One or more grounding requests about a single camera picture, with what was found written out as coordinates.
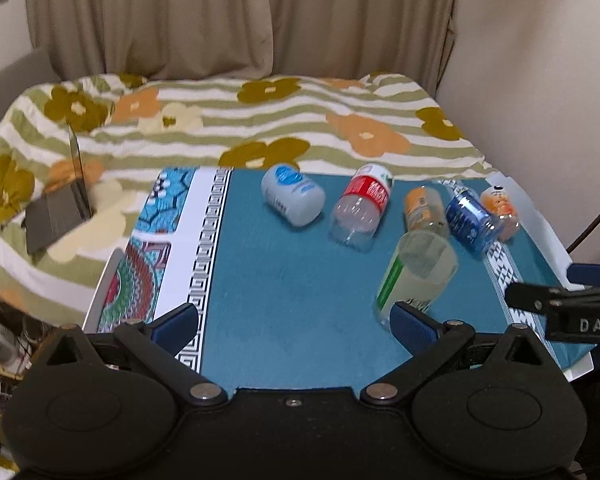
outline white plastic bottle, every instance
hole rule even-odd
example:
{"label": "white plastic bottle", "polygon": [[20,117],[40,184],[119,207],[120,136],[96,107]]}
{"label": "white plastic bottle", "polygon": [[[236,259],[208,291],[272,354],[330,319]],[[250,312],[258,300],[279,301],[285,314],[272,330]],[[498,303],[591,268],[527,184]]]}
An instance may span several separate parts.
{"label": "white plastic bottle", "polygon": [[368,251],[393,184],[393,175],[379,164],[365,164],[357,170],[331,213],[331,236]]}
{"label": "white plastic bottle", "polygon": [[289,164],[269,168],[260,189],[264,200],[294,227],[313,222],[324,206],[324,190]]}

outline green label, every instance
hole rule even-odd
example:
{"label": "green label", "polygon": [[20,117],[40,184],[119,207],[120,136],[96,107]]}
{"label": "green label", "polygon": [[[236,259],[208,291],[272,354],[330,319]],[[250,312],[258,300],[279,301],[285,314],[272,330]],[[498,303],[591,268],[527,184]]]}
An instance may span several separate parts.
{"label": "green label", "polygon": [[386,300],[389,298],[389,294],[391,294],[391,291],[394,290],[394,285],[395,282],[398,281],[398,278],[400,277],[400,273],[402,272],[402,268],[403,268],[403,264],[400,261],[400,258],[398,258],[397,254],[394,258],[394,262],[391,264],[391,270],[389,270],[389,274],[387,275],[386,279],[384,280],[384,283],[382,284],[382,287],[380,289],[380,292],[378,292],[378,308],[380,310],[382,310],[384,308],[384,304],[386,303]]}

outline blue can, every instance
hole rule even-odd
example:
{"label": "blue can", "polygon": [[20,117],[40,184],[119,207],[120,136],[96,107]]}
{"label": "blue can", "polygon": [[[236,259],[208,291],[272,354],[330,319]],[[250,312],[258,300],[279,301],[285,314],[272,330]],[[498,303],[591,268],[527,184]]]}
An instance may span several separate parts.
{"label": "blue can", "polygon": [[445,213],[449,230],[474,254],[485,253],[503,228],[500,219],[484,208],[471,189],[457,193],[446,206]]}

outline orange flower pattern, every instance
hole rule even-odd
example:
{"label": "orange flower pattern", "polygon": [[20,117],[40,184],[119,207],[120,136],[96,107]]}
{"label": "orange flower pattern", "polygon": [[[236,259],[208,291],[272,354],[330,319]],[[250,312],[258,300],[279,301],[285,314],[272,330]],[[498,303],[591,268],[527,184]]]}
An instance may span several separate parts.
{"label": "orange flower pattern", "polygon": [[338,90],[346,90],[347,88],[364,88],[365,84],[357,79],[340,79],[337,77],[323,77],[322,80],[327,85],[337,88]]}
{"label": "orange flower pattern", "polygon": [[[104,167],[96,158],[82,164],[82,176],[87,187],[96,184],[103,173]],[[49,173],[46,176],[45,193],[58,189],[73,180],[75,180],[74,162],[68,158],[59,160],[49,168]]]}
{"label": "orange flower pattern", "polygon": [[122,96],[111,116],[113,123],[126,123],[140,117],[153,117],[160,112],[160,101],[158,101],[158,89],[146,88]]}
{"label": "orange flower pattern", "polygon": [[0,288],[0,300],[21,312],[27,312],[22,296],[14,288]]}
{"label": "orange flower pattern", "polygon": [[351,114],[327,114],[329,123],[341,139],[346,139],[360,155],[375,157],[385,153],[407,153],[411,143],[387,124],[367,117]]}

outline red bottle label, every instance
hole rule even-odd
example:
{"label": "red bottle label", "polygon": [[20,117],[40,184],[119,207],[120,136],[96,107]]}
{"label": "red bottle label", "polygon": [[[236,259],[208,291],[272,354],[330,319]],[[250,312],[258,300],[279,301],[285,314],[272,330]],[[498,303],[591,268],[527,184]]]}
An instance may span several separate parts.
{"label": "red bottle label", "polygon": [[342,194],[342,196],[345,195],[358,195],[368,198],[376,204],[381,216],[384,213],[386,203],[389,202],[389,193],[386,187],[372,176],[368,176],[368,174],[354,176]]}

